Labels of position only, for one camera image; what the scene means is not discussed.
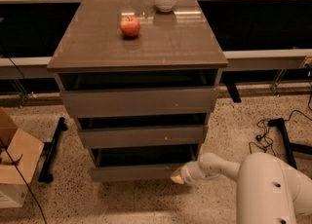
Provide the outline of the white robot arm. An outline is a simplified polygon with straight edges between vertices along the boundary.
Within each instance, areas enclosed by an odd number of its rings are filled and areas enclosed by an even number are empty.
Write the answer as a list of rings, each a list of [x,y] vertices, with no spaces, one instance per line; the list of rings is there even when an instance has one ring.
[[[236,182],[236,224],[297,224],[312,214],[312,179],[281,159],[253,153],[242,163],[203,153],[177,168],[176,184],[225,176]]]

